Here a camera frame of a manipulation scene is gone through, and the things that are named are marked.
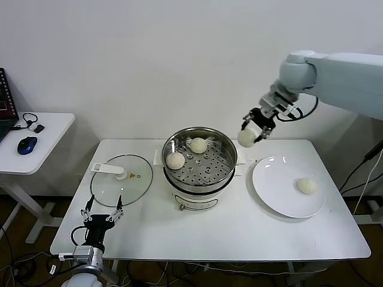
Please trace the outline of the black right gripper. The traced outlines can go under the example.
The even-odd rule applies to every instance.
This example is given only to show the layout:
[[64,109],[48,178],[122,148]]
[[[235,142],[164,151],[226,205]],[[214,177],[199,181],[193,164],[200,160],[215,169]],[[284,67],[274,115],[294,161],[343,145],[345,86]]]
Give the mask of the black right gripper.
[[262,129],[262,132],[254,140],[254,143],[258,143],[264,139],[267,139],[272,129],[276,127],[274,122],[274,117],[276,113],[272,112],[271,114],[265,115],[262,113],[260,108],[253,108],[247,115],[243,117],[243,123],[241,125],[241,130],[245,130],[246,126],[252,121],[256,126]]

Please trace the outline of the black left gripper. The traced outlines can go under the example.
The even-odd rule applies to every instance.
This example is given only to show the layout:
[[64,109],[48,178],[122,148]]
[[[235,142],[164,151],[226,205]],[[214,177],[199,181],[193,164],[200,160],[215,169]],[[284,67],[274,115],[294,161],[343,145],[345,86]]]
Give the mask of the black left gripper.
[[93,194],[86,203],[84,209],[80,210],[83,217],[84,226],[87,228],[87,236],[83,245],[101,246],[104,243],[105,233],[114,227],[114,222],[119,221],[123,216],[123,202],[119,195],[116,210],[110,215],[92,215],[90,214],[95,195]]

